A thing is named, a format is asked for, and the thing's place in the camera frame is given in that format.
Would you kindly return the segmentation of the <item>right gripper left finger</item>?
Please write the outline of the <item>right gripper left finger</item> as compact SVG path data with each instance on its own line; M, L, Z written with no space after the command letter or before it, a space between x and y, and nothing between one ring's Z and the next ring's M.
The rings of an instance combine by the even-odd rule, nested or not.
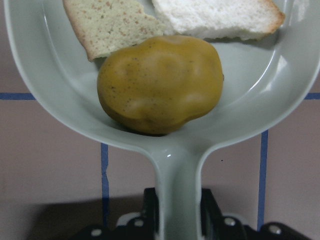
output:
M143 192L143 205L141 210L143 218L143 240L155 240L159 233L160 216L159 200L155 188L145 188Z

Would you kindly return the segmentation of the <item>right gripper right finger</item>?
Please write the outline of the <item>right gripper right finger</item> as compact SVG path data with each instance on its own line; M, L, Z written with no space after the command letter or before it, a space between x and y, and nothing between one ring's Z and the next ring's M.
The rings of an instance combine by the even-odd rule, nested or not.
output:
M201 234L205 240L223 239L223 215L208 188L201 189L200 223Z

